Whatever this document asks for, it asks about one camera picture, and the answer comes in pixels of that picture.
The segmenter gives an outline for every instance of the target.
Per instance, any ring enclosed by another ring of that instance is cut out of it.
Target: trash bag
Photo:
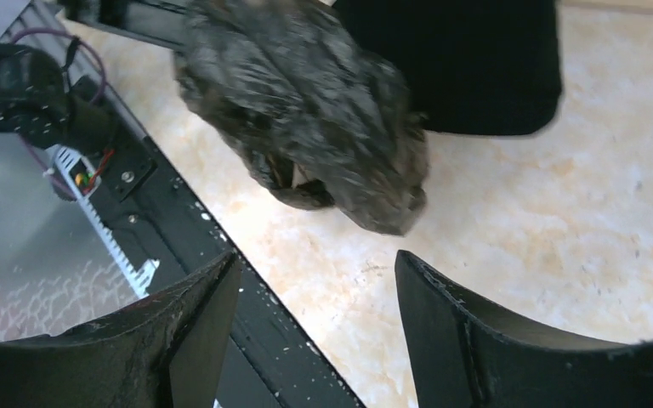
[[[191,0],[175,76],[279,201],[338,207],[404,235],[426,205],[422,117],[387,60],[360,49],[317,0]],[[298,182],[298,177],[306,182]]]

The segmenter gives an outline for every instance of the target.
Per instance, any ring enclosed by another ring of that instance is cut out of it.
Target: bolt
[[[133,181],[133,172],[122,173],[122,181],[124,183],[131,183]]]

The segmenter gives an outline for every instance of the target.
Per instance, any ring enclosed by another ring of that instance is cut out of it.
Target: beige marble surface
[[[416,406],[393,264],[414,251],[549,325],[653,338],[653,16],[563,8],[566,98],[539,138],[432,134],[430,207],[406,238],[260,189],[187,112],[169,52],[76,25],[111,84],[359,396]]]

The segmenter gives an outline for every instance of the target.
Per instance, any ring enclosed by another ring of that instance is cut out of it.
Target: black plastic bag
[[[361,50],[317,0],[192,0],[181,97],[281,202],[336,205],[404,235],[426,205],[421,117],[385,59]],[[310,181],[294,185],[295,168]]]

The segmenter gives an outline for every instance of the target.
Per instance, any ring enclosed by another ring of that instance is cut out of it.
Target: floor
[[[563,7],[560,18],[559,120],[535,139],[430,134],[430,208],[406,238],[275,201],[186,110],[167,50],[69,27],[356,393],[369,406],[416,407],[397,249],[549,325],[653,338],[653,15]]]

